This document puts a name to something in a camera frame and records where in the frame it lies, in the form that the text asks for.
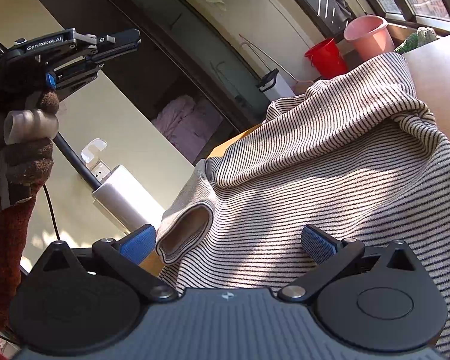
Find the left hand brown glove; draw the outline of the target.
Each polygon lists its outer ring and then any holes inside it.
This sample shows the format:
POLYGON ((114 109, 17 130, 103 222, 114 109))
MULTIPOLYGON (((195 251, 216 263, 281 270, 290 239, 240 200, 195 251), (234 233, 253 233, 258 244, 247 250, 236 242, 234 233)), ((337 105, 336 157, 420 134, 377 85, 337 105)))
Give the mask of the left hand brown glove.
POLYGON ((48 92, 31 110, 0 115, 0 208, 27 203, 53 167, 59 101, 48 92))

